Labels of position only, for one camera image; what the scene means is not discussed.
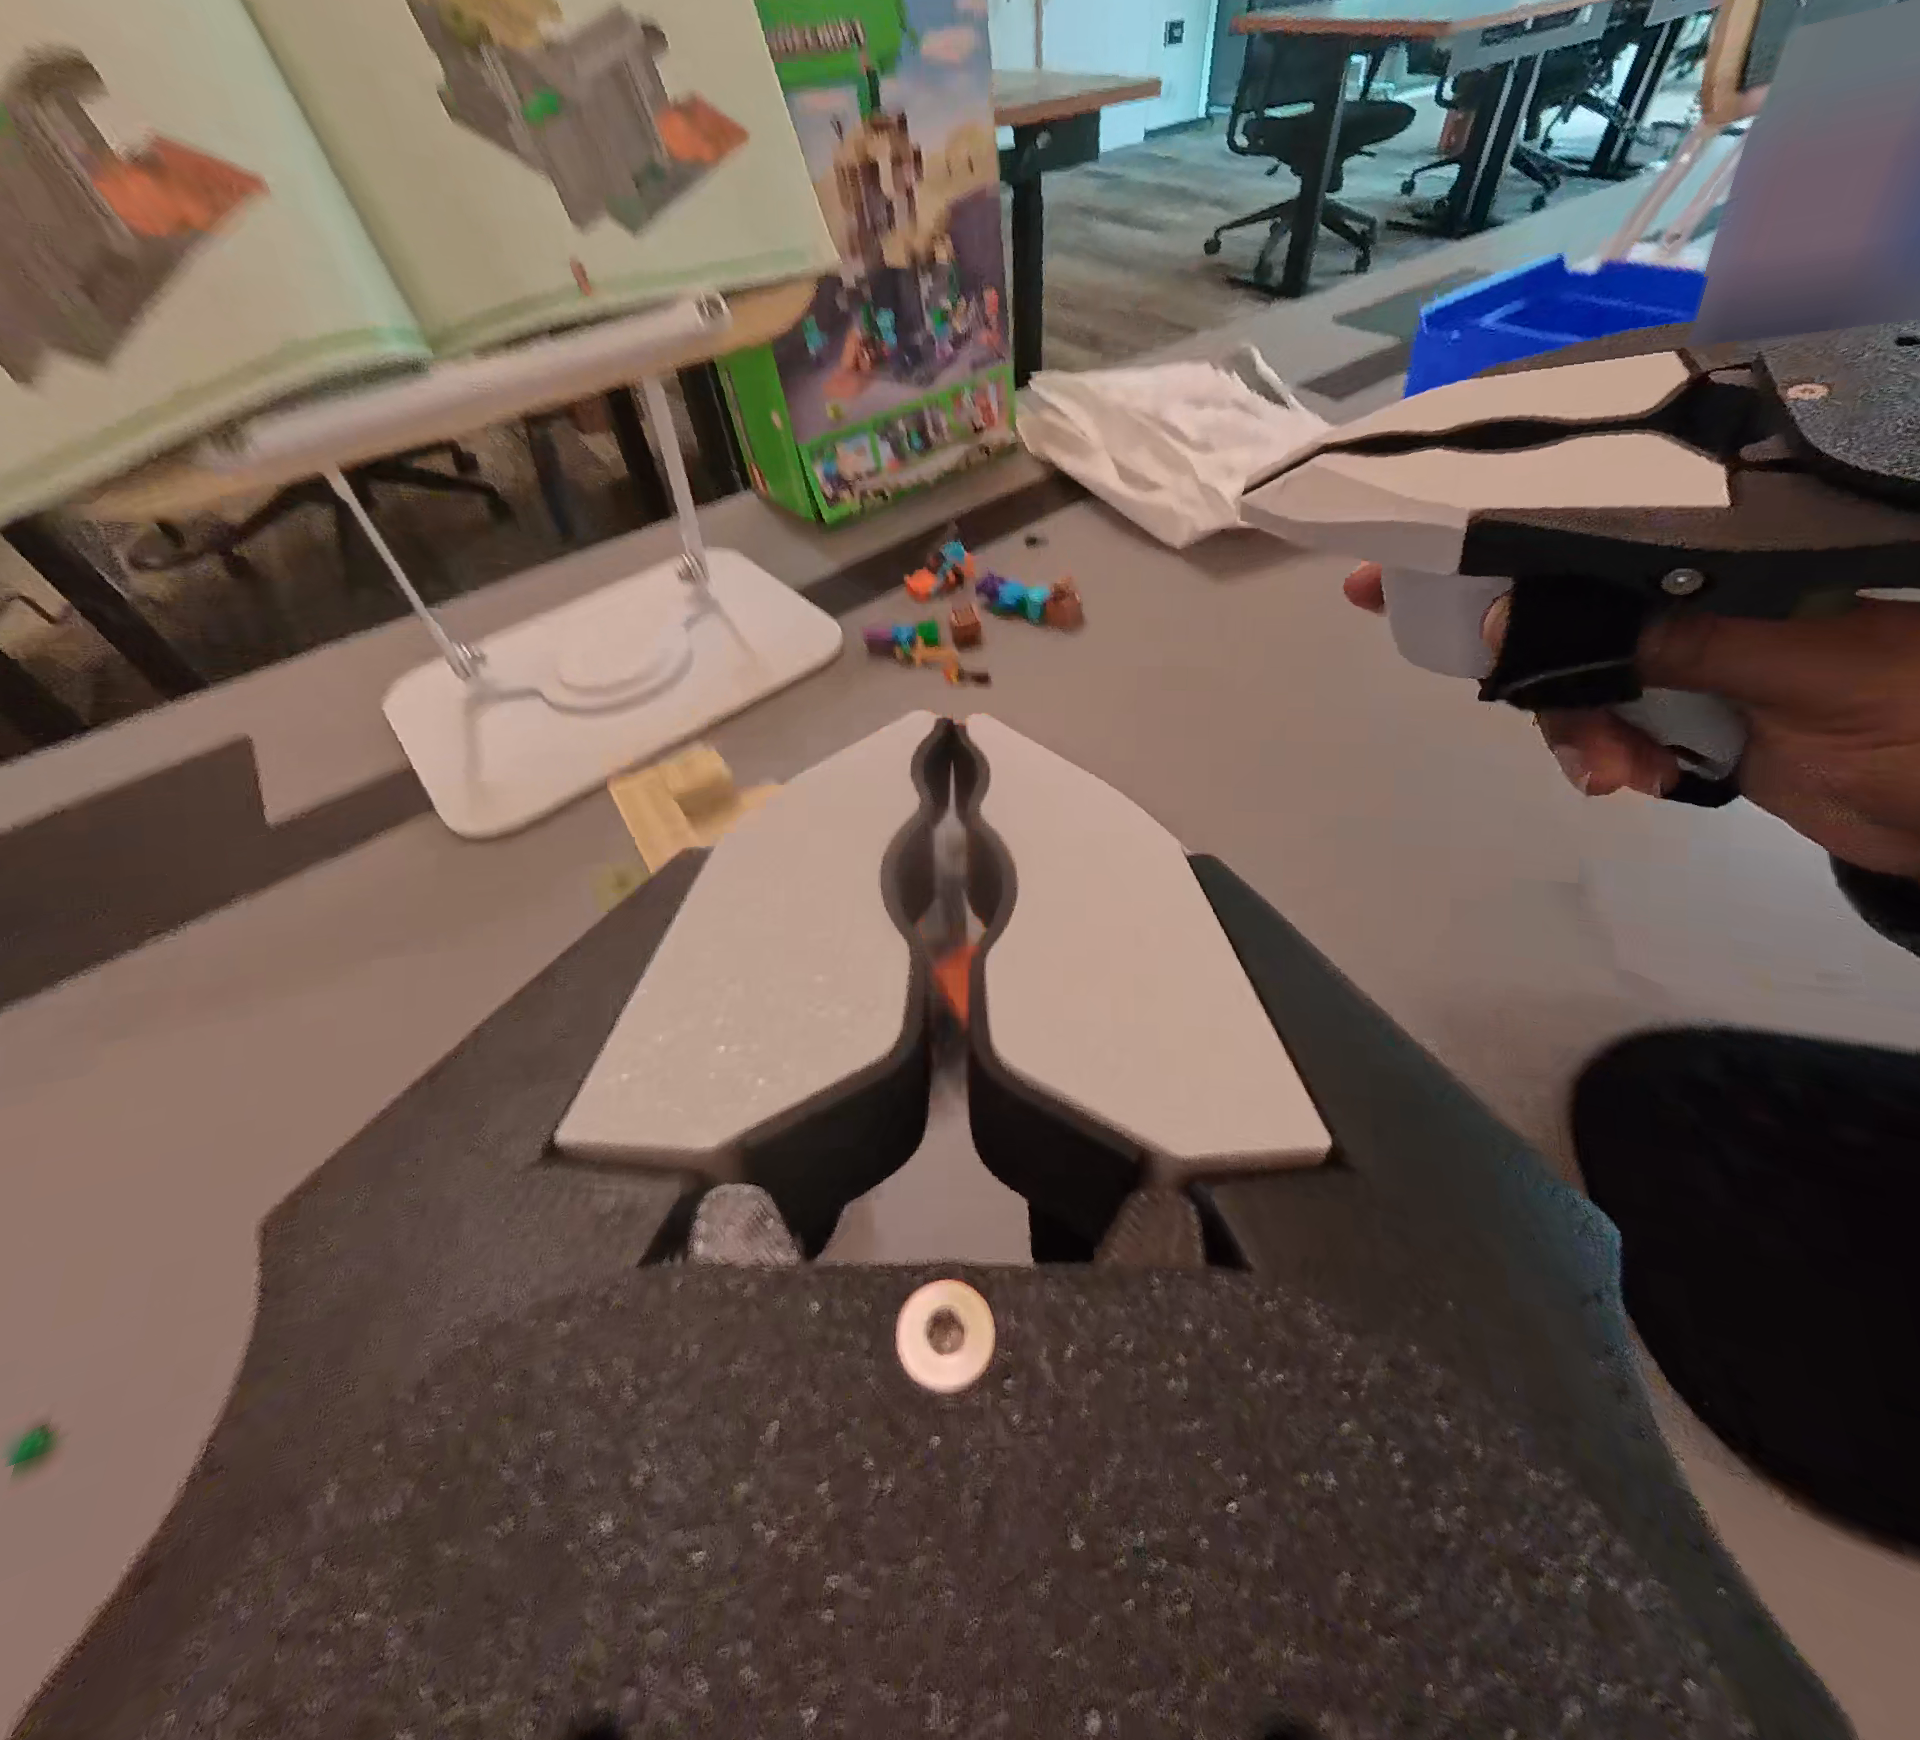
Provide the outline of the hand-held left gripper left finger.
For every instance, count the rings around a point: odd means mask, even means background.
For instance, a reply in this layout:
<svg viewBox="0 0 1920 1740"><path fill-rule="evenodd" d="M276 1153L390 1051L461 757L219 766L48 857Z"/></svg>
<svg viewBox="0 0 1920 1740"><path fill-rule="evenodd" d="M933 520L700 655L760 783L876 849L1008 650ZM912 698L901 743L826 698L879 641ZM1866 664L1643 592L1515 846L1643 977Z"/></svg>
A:
<svg viewBox="0 0 1920 1740"><path fill-rule="evenodd" d="M692 870L552 1152L760 1186L801 1244L929 1129L947 722L904 711L756 806Z"/></svg>

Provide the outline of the grey desk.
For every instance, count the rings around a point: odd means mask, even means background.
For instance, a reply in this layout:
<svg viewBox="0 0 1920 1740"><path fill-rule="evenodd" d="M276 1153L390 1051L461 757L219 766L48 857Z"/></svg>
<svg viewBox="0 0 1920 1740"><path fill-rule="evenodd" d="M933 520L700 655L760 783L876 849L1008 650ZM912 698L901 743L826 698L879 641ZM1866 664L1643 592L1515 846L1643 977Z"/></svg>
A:
<svg viewBox="0 0 1920 1740"><path fill-rule="evenodd" d="M1038 525L1081 634L1013 631L981 708L1225 859L1565 1173L1574 1066L1737 1025L1913 1046L1913 964L1756 811L1579 797L1535 726L1412 674L1339 565ZM6 1732L193 1471L258 1223L582 943L608 794L468 846L433 816L6 1005Z"/></svg>

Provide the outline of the white crumpled paper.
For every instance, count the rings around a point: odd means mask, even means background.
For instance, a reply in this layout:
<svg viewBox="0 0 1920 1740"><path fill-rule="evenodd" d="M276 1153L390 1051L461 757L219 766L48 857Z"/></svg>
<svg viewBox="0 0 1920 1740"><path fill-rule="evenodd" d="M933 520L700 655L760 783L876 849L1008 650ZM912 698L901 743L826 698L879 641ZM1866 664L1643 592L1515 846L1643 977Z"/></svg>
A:
<svg viewBox="0 0 1920 1740"><path fill-rule="evenodd" d="M1242 527L1242 496L1328 424L1251 351L1108 370L1038 370L1020 440L1168 547Z"/></svg>

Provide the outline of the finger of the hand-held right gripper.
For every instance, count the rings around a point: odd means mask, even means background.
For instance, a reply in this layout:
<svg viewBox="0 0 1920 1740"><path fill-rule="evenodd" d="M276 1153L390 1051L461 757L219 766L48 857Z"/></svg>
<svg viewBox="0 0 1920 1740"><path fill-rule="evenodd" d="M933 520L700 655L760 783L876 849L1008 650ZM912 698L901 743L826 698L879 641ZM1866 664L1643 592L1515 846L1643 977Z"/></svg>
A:
<svg viewBox="0 0 1920 1740"><path fill-rule="evenodd" d="M1724 507L1724 467L1679 444L1542 446L1324 446L1235 501L1251 527L1297 547L1414 577L1460 577L1473 520L1558 507Z"/></svg>
<svg viewBox="0 0 1920 1740"><path fill-rule="evenodd" d="M1396 455L1515 455L1548 446L1574 435L1636 435L1649 427L1679 393L1700 384L1700 366L1686 351L1649 356L1606 356L1568 366L1530 366L1503 377L1473 377L1431 385L1350 416L1328 435L1296 444L1276 464L1257 467L1242 496L1266 490L1275 479L1328 460L1396 460Z"/></svg>

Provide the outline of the green lego set box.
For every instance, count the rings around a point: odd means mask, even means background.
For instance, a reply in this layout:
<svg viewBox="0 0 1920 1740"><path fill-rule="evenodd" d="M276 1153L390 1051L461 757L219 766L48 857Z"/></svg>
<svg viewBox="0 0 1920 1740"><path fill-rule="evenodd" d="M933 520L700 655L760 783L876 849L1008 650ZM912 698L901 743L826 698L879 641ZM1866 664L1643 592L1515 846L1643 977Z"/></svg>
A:
<svg viewBox="0 0 1920 1740"><path fill-rule="evenodd" d="M719 363L749 490L850 525L1013 446L990 0L756 0L834 264Z"/></svg>

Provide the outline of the white book stand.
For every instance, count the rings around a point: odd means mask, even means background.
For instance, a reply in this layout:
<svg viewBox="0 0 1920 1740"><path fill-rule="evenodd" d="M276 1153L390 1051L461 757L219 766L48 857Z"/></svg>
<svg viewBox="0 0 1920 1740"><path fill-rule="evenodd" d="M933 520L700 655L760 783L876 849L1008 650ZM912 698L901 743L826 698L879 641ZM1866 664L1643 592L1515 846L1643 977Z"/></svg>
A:
<svg viewBox="0 0 1920 1740"><path fill-rule="evenodd" d="M94 464L94 501L125 504L151 479L151 501L219 504L258 479L320 479L433 634L439 655L380 698L433 816L456 839L520 836L841 655L841 628L816 598L740 547L708 547L661 397L665 370L770 341L807 295L809 280L692 291L410 370L377 366L388 348L357 338L345 356L295 348L230 363L219 319L193 319L130 356L130 435L98 435L115 460ZM454 634L350 501L345 467L535 424L599 385L642 393L679 547L483 641Z"/></svg>

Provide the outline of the black mesh cushion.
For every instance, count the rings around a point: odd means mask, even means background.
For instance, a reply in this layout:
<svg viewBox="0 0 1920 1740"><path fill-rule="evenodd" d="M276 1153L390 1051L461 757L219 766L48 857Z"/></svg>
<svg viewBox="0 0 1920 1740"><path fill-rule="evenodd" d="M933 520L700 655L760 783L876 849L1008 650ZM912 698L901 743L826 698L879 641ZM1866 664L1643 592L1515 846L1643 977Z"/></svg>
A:
<svg viewBox="0 0 1920 1740"><path fill-rule="evenodd" d="M1596 1051L1574 1159L1679 1405L1813 1512L1920 1545L1920 1056L1751 1030Z"/></svg>

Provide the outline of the lego instruction book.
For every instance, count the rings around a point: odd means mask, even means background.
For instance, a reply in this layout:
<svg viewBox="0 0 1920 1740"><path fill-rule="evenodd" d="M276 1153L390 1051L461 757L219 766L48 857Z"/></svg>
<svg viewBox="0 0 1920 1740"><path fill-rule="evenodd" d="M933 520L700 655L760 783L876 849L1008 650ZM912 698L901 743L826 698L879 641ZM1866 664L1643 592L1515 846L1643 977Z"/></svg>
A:
<svg viewBox="0 0 1920 1740"><path fill-rule="evenodd" d="M756 0L0 0L6 520L828 270Z"/></svg>

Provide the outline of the grey tan lego building model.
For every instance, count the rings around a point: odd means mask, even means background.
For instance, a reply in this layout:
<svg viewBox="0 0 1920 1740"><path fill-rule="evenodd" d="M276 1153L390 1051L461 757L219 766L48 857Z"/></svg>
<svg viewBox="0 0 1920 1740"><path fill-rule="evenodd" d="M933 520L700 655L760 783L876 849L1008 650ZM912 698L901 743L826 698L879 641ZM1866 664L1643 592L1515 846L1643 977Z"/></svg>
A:
<svg viewBox="0 0 1920 1740"><path fill-rule="evenodd" d="M665 859L713 849L770 806L786 783L740 783L730 757L713 743L692 743L650 766L631 766L609 778L609 806L638 846L638 859L609 859L591 876L594 911L616 911L638 896ZM973 977L973 911L957 882L957 859L935 846L933 859L933 908L916 917L924 949L933 964L935 1012L953 1030L967 1030L967 977Z"/></svg>

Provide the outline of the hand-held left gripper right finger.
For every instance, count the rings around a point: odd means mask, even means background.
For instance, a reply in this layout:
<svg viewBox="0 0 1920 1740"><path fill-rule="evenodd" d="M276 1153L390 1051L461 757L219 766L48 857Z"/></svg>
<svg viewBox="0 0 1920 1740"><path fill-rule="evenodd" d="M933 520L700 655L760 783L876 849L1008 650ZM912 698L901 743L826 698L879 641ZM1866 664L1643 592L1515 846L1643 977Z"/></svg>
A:
<svg viewBox="0 0 1920 1740"><path fill-rule="evenodd" d="M1108 778L973 711L967 1129L1033 1244L1101 1244L1143 1191L1321 1169L1334 1134L1188 846Z"/></svg>

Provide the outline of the blue plastic bin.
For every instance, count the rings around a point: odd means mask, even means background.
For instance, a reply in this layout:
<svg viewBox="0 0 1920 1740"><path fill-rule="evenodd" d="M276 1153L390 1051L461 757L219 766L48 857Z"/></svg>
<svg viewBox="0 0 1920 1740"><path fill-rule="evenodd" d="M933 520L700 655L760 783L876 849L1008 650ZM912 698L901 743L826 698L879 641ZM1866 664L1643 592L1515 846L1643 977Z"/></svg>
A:
<svg viewBox="0 0 1920 1740"><path fill-rule="evenodd" d="M1404 397L1473 384L1508 363L1535 363L1565 348L1689 326L1706 295L1706 270L1606 257L1596 270L1565 252L1473 280L1421 304L1412 338Z"/></svg>

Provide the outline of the person's right hand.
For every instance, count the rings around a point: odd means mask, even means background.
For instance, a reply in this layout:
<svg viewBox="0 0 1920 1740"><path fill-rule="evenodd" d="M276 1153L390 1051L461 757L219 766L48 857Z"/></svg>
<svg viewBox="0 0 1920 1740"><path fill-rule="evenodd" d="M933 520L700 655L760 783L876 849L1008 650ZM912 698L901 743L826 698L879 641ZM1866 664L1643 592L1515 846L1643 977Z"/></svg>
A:
<svg viewBox="0 0 1920 1740"><path fill-rule="evenodd" d="M1741 797L1848 882L1920 887L1920 618L1860 598L1806 621L1665 618L1641 682L1724 702Z"/></svg>

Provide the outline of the black office chair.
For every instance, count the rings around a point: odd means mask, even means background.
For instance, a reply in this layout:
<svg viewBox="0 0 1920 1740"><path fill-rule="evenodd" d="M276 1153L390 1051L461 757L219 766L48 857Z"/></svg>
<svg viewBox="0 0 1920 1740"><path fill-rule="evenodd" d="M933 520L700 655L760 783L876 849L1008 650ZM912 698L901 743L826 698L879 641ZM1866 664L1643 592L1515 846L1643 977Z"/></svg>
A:
<svg viewBox="0 0 1920 1740"><path fill-rule="evenodd" d="M514 525L514 504L483 479L477 455L456 440L442 440L442 444L429 444L429 446L401 446L399 460L357 464L345 472L345 490L350 490L350 504L364 504L364 507L372 507L377 496L461 496L461 501L477 501L496 525ZM163 572L181 572L181 565L198 565L198 559L219 559L236 580L245 580L245 577L256 577L245 547L258 535L295 520L301 507L329 507L338 556L350 547L350 520L345 520L345 507L338 507L338 496L316 479L316 483L276 490L245 520L213 520L213 513L198 520L198 525L159 520L146 535L139 535L120 547L120 565L130 577L163 577Z"/></svg>
<svg viewBox="0 0 1920 1740"><path fill-rule="evenodd" d="M1257 264L1235 285L1275 301L1297 295L1321 234L1350 242L1357 270L1366 273L1375 264L1380 217L1339 196L1346 166L1404 129L1404 104L1350 94L1350 58L1334 49L1328 34L1251 31L1235 62L1225 155L1265 159L1266 175L1296 175L1296 196L1224 217L1201 240L1201 252L1215 252L1225 234L1265 222Z"/></svg>

